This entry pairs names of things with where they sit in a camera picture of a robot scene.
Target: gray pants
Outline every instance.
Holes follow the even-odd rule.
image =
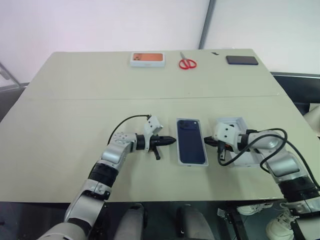
[[[136,204],[122,217],[114,240],[142,240],[144,228],[144,207]],[[184,205],[180,209],[181,231],[185,238],[215,240],[205,217],[196,208]]]

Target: table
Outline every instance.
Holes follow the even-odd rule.
[[[197,68],[178,68],[179,51],[166,51],[163,68],[133,68],[130,52],[56,52],[0,123],[0,201],[70,202],[125,117],[153,114],[161,135],[176,136],[176,118],[197,118],[203,136],[215,119],[244,117],[252,129],[283,128],[320,176],[320,143],[283,89],[250,49],[183,51]],[[259,65],[228,65],[226,55],[255,56]],[[119,129],[143,132],[143,118]],[[209,166],[178,164],[177,145],[162,158],[128,155],[111,202],[278,199],[259,168],[222,167],[206,146]]]

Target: black phone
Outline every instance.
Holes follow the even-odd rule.
[[[197,119],[178,119],[176,127],[180,163],[207,166],[207,154],[200,121]]]
[[[254,56],[226,56],[228,64],[236,65],[258,65]]]

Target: orange phone box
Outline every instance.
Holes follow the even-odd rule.
[[[131,67],[164,67],[163,52],[133,52],[130,57]]]

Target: white sneaker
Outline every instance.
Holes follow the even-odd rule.
[[[290,223],[296,219],[289,209],[286,209],[277,218],[272,219],[265,228],[266,236],[270,240],[292,240],[294,231]]]
[[[248,206],[239,206],[236,209],[241,215],[250,216],[262,211],[262,209],[271,208],[273,203],[263,203],[263,204],[255,204]]]

